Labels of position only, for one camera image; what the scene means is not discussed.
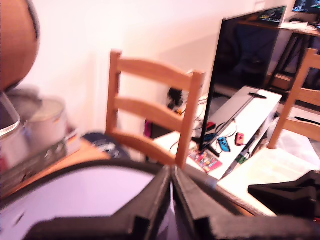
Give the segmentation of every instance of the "paper sheet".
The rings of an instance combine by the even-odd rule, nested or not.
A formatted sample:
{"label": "paper sheet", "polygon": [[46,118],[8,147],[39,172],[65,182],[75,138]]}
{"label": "paper sheet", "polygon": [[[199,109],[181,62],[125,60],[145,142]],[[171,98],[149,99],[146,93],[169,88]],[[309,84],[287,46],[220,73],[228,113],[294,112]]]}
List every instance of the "paper sheet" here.
{"label": "paper sheet", "polygon": [[275,216],[270,209],[248,193],[249,185],[295,181],[318,168],[280,148],[263,148],[247,162],[218,182],[218,186],[257,212]]}

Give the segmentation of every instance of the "basketball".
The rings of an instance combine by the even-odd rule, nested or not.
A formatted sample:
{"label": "basketball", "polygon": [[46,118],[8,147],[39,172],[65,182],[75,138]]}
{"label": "basketball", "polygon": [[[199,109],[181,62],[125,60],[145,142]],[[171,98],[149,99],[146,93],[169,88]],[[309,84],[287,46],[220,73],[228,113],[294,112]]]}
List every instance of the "basketball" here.
{"label": "basketball", "polygon": [[29,0],[1,0],[0,88],[16,86],[31,70],[38,53],[40,29]]}

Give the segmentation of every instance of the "pot lid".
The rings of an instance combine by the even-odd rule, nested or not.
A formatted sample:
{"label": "pot lid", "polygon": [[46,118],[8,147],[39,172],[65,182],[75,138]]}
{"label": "pot lid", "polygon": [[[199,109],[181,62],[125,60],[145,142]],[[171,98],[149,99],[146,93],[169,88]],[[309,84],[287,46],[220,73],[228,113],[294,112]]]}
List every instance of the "pot lid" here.
{"label": "pot lid", "polygon": [[45,121],[57,117],[65,110],[65,104],[56,98],[43,98],[41,107],[28,120],[29,122]]}
{"label": "pot lid", "polygon": [[20,115],[22,124],[31,119],[42,105],[42,100],[38,98],[38,93],[33,90],[14,89],[6,95]]}

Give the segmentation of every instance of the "silver pot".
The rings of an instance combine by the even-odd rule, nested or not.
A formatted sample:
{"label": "silver pot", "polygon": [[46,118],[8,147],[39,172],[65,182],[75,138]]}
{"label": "silver pot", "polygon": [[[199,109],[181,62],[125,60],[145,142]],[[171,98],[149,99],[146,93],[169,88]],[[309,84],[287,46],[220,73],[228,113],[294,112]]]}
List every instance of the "silver pot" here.
{"label": "silver pot", "polygon": [[30,153],[21,118],[5,93],[0,96],[1,172],[21,163]]}
{"label": "silver pot", "polygon": [[67,135],[65,104],[56,98],[43,98],[41,107],[26,121],[24,128],[32,152],[60,142]]}

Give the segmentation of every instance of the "television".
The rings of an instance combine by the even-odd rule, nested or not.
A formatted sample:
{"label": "television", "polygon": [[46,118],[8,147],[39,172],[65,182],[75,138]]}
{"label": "television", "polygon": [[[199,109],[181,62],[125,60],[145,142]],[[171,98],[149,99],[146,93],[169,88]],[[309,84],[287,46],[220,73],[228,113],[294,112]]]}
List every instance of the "television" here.
{"label": "television", "polygon": [[[266,85],[285,10],[286,7],[281,6],[222,20],[199,140],[200,151],[215,140],[204,143],[205,135],[211,133],[207,132],[208,121],[216,124],[213,132],[218,136]],[[245,96],[227,102],[245,86],[250,87]]]}
{"label": "television", "polygon": [[320,0],[296,0],[292,11],[320,15]]}

